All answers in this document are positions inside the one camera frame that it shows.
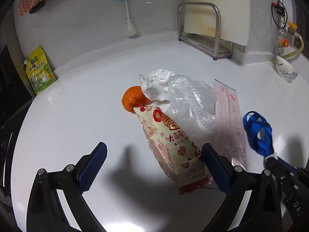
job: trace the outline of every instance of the white table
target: white table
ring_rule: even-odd
[[[38,169],[62,170],[100,141],[107,144],[108,156],[83,197],[107,232],[205,228],[225,195],[203,188],[179,196],[177,185],[165,176],[150,151],[139,120],[121,104],[123,93],[139,85],[139,74],[159,68],[210,85],[218,79],[236,89],[242,115],[255,110],[271,124],[279,156],[292,165],[306,164],[309,86],[300,76],[289,84],[270,63],[238,66],[231,60],[213,61],[176,41],[148,45],[82,66],[35,98],[20,130],[11,175],[14,213],[23,231]],[[262,157],[249,146],[247,157],[248,171],[260,173]],[[59,192],[70,224],[78,228]]]

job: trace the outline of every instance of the yellow hose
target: yellow hose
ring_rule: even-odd
[[[304,50],[304,41],[303,41],[302,37],[300,36],[300,34],[298,34],[297,37],[300,40],[300,44],[301,44],[300,48],[297,49],[296,51],[293,51],[293,52],[291,52],[289,54],[286,54],[286,55],[282,56],[282,58],[287,59],[289,57],[292,57],[292,56],[295,56],[295,55],[301,53]]]

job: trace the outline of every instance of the metal rack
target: metal rack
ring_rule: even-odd
[[[184,25],[181,21],[181,8],[183,5],[203,5],[212,7],[216,13],[215,37],[185,33],[183,30]],[[183,41],[208,54],[209,56],[212,56],[213,60],[221,58],[230,59],[232,57],[234,43],[220,39],[221,14],[219,8],[215,4],[207,2],[182,2],[178,5],[177,18],[179,41]]]

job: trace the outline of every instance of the orange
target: orange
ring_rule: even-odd
[[[145,97],[140,86],[130,87],[122,97],[122,105],[128,112],[134,112],[133,107],[150,104],[151,101]]]

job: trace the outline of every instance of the cutting board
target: cutting board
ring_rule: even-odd
[[[209,2],[218,6],[221,13],[221,39],[247,45],[251,23],[250,0],[185,0]],[[184,31],[192,34],[215,36],[216,15],[211,7],[186,5]]]

